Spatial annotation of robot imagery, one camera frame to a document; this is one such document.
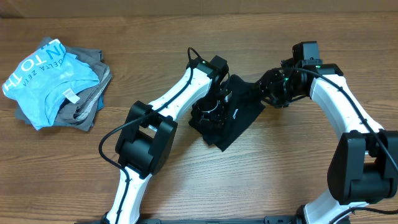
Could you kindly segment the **light blue printed t-shirt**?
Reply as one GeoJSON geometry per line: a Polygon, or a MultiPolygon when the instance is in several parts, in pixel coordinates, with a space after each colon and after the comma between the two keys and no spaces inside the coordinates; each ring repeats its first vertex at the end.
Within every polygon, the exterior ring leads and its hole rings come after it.
{"type": "Polygon", "coordinates": [[[2,92],[17,101],[36,130],[53,126],[61,104],[79,100],[77,94],[100,83],[87,63],[51,40],[26,57],[2,84],[2,92]]]}

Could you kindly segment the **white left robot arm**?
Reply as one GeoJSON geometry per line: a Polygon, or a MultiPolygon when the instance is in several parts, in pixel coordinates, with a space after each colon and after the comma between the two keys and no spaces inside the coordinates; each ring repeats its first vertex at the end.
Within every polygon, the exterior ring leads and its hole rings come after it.
{"type": "Polygon", "coordinates": [[[227,61],[217,55],[209,62],[190,58],[170,90],[148,104],[135,102],[125,123],[103,137],[99,154],[119,169],[120,179],[113,206],[100,223],[137,223],[147,184],[171,152],[178,119],[204,97],[214,98],[228,72],[227,61]]]}

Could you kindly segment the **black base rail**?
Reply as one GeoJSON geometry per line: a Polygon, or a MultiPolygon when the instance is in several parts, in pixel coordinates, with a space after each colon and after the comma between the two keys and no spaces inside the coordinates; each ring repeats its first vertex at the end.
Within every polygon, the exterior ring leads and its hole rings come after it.
{"type": "Polygon", "coordinates": [[[160,220],[158,218],[138,220],[137,224],[289,224],[291,216],[267,216],[264,218],[234,218],[207,220],[160,220]]]}

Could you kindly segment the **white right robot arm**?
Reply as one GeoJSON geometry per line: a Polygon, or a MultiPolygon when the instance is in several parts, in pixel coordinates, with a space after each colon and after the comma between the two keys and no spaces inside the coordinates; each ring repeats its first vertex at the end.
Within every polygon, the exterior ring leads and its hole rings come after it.
{"type": "Polygon", "coordinates": [[[279,108],[310,98],[338,137],[326,190],[301,205],[291,223],[349,223],[349,214],[356,211],[397,214],[372,207],[397,193],[397,131],[385,130],[367,114],[337,64],[323,63],[317,42],[294,45],[292,58],[268,70],[253,89],[279,108]]]}

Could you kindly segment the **brown cardboard backboard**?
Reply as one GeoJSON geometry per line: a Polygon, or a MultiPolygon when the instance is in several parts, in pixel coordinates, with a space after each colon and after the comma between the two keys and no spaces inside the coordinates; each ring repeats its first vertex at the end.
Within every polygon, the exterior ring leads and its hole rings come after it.
{"type": "Polygon", "coordinates": [[[1,17],[207,16],[393,12],[396,0],[1,0],[1,17]]]}

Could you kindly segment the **black t-shirt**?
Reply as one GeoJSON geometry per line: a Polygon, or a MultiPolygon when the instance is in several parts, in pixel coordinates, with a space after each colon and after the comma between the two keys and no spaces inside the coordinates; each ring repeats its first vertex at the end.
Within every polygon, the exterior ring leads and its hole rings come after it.
{"type": "Polygon", "coordinates": [[[227,86],[227,90],[232,93],[224,128],[198,132],[207,145],[214,144],[221,151],[225,151],[257,119],[265,106],[251,93],[254,84],[245,82],[237,75],[232,75],[222,85],[227,86]]]}

